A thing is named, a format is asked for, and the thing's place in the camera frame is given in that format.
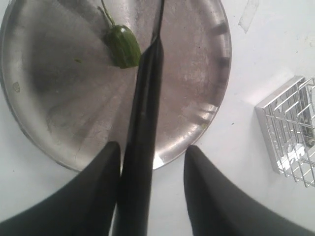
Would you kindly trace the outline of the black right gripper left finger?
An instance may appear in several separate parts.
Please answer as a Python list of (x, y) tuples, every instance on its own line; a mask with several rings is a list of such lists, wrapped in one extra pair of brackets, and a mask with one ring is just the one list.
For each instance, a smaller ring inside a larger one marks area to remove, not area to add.
[(68, 184), (0, 224), (2, 236), (107, 236), (120, 179), (121, 150), (108, 142)]

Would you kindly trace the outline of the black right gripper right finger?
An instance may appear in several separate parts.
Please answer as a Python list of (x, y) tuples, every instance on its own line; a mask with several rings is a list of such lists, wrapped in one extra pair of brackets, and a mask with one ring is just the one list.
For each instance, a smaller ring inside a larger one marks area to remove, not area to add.
[(313, 236), (252, 199), (191, 145), (184, 162), (184, 191), (195, 236)]

